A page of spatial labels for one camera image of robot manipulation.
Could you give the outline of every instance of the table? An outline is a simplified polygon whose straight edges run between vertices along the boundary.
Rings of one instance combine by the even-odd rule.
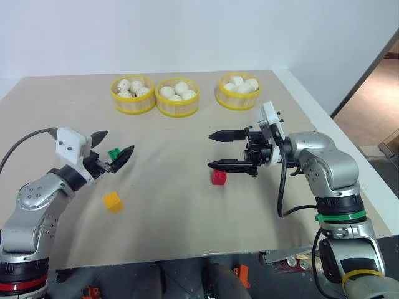
[[[264,86],[257,107],[272,100],[281,111],[286,134],[316,130],[273,71],[250,73]],[[164,116],[156,108],[142,115],[116,111],[109,86],[122,75],[115,74],[24,78],[0,103],[0,156],[26,133],[50,126],[69,126],[85,134],[108,130],[95,149],[102,159],[115,147],[136,146],[132,160],[119,173],[84,187],[69,204],[59,219],[51,268],[311,245],[319,228],[314,210],[284,219],[277,215],[280,166],[262,167],[257,178],[229,174],[227,185],[211,184],[206,163],[242,159],[245,142],[217,143],[208,135],[256,125],[254,108],[236,112],[216,102],[214,90],[222,74],[146,74],[155,83],[170,77],[197,82],[199,110],[182,119]],[[50,136],[37,136],[14,152],[0,180],[0,227],[13,212],[19,188],[54,166],[62,163]],[[125,204],[115,215],[102,200],[112,191]],[[377,236],[390,235],[366,196],[363,200]],[[305,178],[287,178],[283,210],[314,202]]]

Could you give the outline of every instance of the black cable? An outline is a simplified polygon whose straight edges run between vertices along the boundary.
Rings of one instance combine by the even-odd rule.
[[[37,130],[35,132],[29,133],[28,135],[22,137],[20,140],[18,140],[17,142],[15,142],[15,144],[9,149],[9,151],[6,153],[6,155],[4,156],[4,158],[2,159],[1,163],[0,163],[0,174],[1,171],[4,167],[4,165],[6,164],[7,160],[10,158],[12,152],[24,141],[28,140],[30,137],[36,136],[38,134],[41,133],[49,133],[51,134],[53,137],[57,138],[57,129],[56,128],[48,128],[48,129],[42,129],[42,130]]]
[[[283,218],[295,211],[302,209],[316,209],[317,206],[313,204],[307,204],[304,206],[297,206],[293,209],[288,210],[285,213],[282,213],[282,200],[284,197],[284,189],[286,187],[286,176],[287,176],[287,154],[283,146],[280,146],[280,154],[281,154],[281,178],[280,178],[280,187],[279,187],[279,197],[277,200],[277,213],[279,217]]]
[[[281,154],[281,176],[280,176],[280,187],[279,187],[279,197],[277,199],[277,213],[279,217],[283,218],[282,215],[282,199],[284,197],[284,189],[286,188],[286,176],[287,176],[287,154],[284,151],[283,146],[280,146]]]
[[[328,294],[326,294],[322,287],[320,286],[320,282],[319,282],[319,277],[317,276],[317,269],[316,269],[316,247],[317,247],[317,241],[319,240],[320,234],[322,233],[322,229],[319,229],[319,231],[316,234],[316,237],[314,238],[313,241],[313,247],[312,247],[312,271],[313,271],[313,279],[314,282],[316,284],[317,289],[319,290],[319,292],[326,298],[328,299],[338,299],[336,297],[330,296]]]

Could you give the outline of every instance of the orange object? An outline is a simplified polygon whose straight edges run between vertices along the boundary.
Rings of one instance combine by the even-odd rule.
[[[251,287],[251,284],[248,282],[248,271],[249,268],[245,265],[240,265],[238,268],[234,269],[235,274],[238,276],[245,288]]]
[[[101,294],[98,288],[87,286],[82,290],[82,299],[101,299]]]
[[[123,202],[120,200],[118,193],[116,191],[104,196],[105,207],[112,214],[116,214],[123,209]]]

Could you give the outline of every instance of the yellow band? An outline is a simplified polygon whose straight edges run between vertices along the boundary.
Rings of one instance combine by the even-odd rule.
[[[369,270],[369,269],[359,269],[359,270],[353,270],[349,271],[348,273],[345,274],[345,276],[342,279],[341,285],[342,289],[344,290],[345,295],[347,292],[345,291],[345,282],[350,279],[350,277],[356,276],[356,275],[361,275],[361,274],[367,274],[367,275],[376,275],[376,276],[384,276],[383,273],[375,270]]]
[[[119,111],[121,111],[122,113],[125,113],[125,114],[142,114],[142,113],[150,111],[152,108],[154,108],[155,104],[156,104],[156,102],[154,102],[151,106],[149,106],[147,108],[144,108],[144,109],[141,109],[141,110],[125,110],[125,109],[122,109],[122,108],[116,106],[115,104],[114,104],[114,106],[115,106],[115,108],[117,110],[119,110]]]
[[[239,110],[247,110],[247,109],[251,109],[253,106],[255,106],[255,104],[253,104],[253,105],[251,105],[251,106],[246,106],[246,107],[235,107],[235,106],[231,106],[231,105],[229,105],[229,104],[226,104],[226,103],[224,103],[224,102],[222,102],[222,100],[218,97],[218,96],[216,96],[216,100],[218,101],[218,103],[220,104],[220,105],[222,105],[223,107],[226,107],[226,108],[228,108],[228,109],[232,109],[232,110],[237,110],[237,111],[239,111]]]
[[[197,111],[197,109],[198,109],[198,108],[195,108],[193,111],[186,112],[186,113],[183,113],[183,114],[172,114],[172,113],[169,113],[169,112],[164,111],[164,109],[160,108],[159,106],[156,106],[156,107],[158,108],[159,111],[161,111],[161,112],[162,112],[163,114],[165,114],[166,116],[177,117],[177,118],[179,118],[179,117],[190,116],[191,114],[194,114],[195,111]]]

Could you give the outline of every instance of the wooden floor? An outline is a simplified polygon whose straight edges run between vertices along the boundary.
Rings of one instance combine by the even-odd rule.
[[[356,146],[399,129],[399,60],[383,59],[334,120]]]

